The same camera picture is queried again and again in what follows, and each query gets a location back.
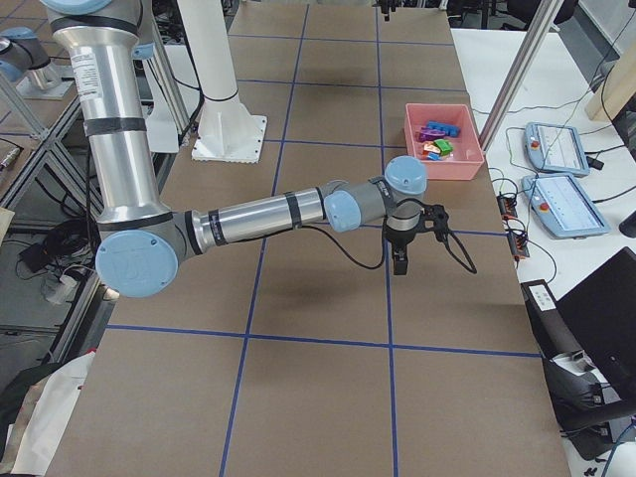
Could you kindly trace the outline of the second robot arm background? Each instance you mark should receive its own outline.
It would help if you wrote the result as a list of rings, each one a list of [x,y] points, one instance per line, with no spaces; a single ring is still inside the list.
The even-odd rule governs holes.
[[[53,58],[36,33],[27,27],[13,27],[1,32],[1,77],[10,84],[1,87],[1,98],[11,94],[24,99],[62,100],[76,91],[71,60]]]

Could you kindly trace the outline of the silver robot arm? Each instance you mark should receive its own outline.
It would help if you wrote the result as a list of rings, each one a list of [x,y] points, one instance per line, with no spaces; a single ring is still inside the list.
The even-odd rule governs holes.
[[[50,1],[46,8],[55,39],[70,56],[102,195],[96,271],[121,295],[161,292],[185,260],[214,247],[312,229],[320,221],[332,233],[381,221],[397,274],[405,273],[406,249],[416,236],[452,240],[444,209],[423,202],[427,173],[410,156],[358,185],[336,180],[211,211],[187,209],[188,200],[203,201],[211,183],[204,162],[256,162],[266,128],[265,118],[249,113],[239,98],[220,4],[178,5],[203,104],[194,162],[178,165],[165,191],[157,185],[133,67],[134,54],[149,51],[142,39],[154,25],[150,3]]]

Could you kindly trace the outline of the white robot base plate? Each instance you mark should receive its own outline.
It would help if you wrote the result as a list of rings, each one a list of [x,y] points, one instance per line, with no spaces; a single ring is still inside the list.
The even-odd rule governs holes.
[[[250,114],[239,98],[222,3],[182,0],[178,6],[204,96],[192,157],[256,163],[267,118]]]

